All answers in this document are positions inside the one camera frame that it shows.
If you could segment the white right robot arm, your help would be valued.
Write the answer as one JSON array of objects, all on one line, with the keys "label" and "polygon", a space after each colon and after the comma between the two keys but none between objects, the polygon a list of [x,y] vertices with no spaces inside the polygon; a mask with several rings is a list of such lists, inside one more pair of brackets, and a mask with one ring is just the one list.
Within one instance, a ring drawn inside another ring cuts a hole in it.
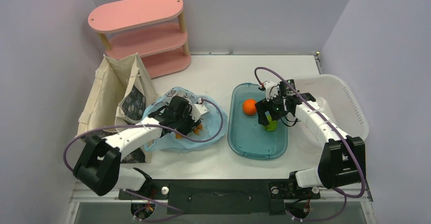
[{"label": "white right robot arm", "polygon": [[300,93],[291,80],[259,84],[265,98],[256,102],[258,123],[269,125],[291,114],[303,123],[322,147],[316,167],[292,172],[287,184],[290,196],[302,197],[307,188],[325,187],[349,198],[361,197],[365,192],[365,146],[360,137],[352,137],[341,130],[322,111],[309,93]]}]

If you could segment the orange mandarin fruit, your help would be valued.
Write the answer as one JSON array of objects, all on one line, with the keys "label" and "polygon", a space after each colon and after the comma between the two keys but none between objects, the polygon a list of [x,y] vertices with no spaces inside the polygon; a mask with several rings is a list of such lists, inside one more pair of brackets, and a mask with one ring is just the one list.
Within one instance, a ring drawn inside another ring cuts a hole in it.
[{"label": "orange mandarin fruit", "polygon": [[247,116],[253,116],[257,114],[257,109],[255,104],[256,104],[256,101],[254,99],[245,100],[242,104],[243,113]]}]

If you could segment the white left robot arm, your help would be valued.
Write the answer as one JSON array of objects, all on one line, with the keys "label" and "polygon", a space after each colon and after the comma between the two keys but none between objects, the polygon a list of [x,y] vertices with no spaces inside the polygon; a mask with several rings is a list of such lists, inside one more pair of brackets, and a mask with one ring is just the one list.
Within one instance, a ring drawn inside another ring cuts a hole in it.
[{"label": "white left robot arm", "polygon": [[116,188],[131,190],[140,199],[147,198],[151,194],[151,177],[138,168],[123,167],[122,160],[145,143],[170,132],[185,136],[199,129],[201,117],[208,112],[202,99],[192,103],[176,95],[169,104],[129,129],[103,138],[90,137],[72,173],[98,196]]}]

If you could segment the yellow-orange bumpy food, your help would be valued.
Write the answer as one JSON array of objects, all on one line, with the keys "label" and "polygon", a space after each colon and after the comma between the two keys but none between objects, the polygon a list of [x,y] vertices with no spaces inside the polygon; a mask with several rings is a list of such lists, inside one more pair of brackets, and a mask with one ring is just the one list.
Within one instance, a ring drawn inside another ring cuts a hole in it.
[{"label": "yellow-orange bumpy food", "polygon": [[[203,130],[203,125],[202,125],[202,124],[199,124],[199,125],[194,126],[194,127],[189,131],[189,133],[190,133],[190,132],[193,132],[194,134],[199,135],[201,130]],[[176,139],[182,139],[182,138],[183,138],[183,136],[181,136],[180,134],[175,134],[175,138],[176,138]]]}]

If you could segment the light blue plastic grocery bag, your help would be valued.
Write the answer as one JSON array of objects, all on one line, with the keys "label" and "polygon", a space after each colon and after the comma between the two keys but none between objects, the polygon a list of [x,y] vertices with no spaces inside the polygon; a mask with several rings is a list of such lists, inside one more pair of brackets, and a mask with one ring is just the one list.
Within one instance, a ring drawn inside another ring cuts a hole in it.
[{"label": "light blue plastic grocery bag", "polygon": [[204,102],[204,105],[208,109],[208,113],[204,114],[201,118],[203,129],[198,135],[191,132],[187,134],[187,136],[195,140],[209,139],[209,141],[204,143],[196,143],[184,138],[177,139],[174,133],[169,132],[162,138],[155,139],[152,143],[146,143],[143,146],[145,151],[155,152],[158,150],[167,150],[177,153],[189,153],[192,151],[204,150],[226,134],[228,116],[226,112],[219,107],[216,101],[206,95],[194,94],[193,92],[182,87],[174,87],[166,92],[163,96],[161,96],[145,109],[143,117],[148,116],[151,112],[156,111],[163,105],[167,105],[171,101],[172,97],[176,95],[183,97],[194,104],[198,103],[199,98],[208,100],[208,102]]}]

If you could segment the beige canvas tote bag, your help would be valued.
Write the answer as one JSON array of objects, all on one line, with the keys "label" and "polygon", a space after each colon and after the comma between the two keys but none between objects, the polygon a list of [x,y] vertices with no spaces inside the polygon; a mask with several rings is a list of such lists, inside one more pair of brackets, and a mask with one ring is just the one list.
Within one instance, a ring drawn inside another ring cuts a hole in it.
[{"label": "beige canvas tote bag", "polygon": [[115,135],[124,125],[139,123],[159,97],[138,54],[120,60],[105,55],[78,120],[80,141]]}]

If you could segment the green round fruit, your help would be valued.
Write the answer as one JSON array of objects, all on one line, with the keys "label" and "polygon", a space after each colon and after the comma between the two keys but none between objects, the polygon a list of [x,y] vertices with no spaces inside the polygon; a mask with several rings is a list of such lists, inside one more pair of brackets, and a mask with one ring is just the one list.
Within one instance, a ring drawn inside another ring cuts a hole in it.
[{"label": "green round fruit", "polygon": [[278,126],[278,122],[276,120],[273,120],[270,115],[266,116],[268,120],[268,125],[263,125],[263,128],[267,132],[274,132]]}]

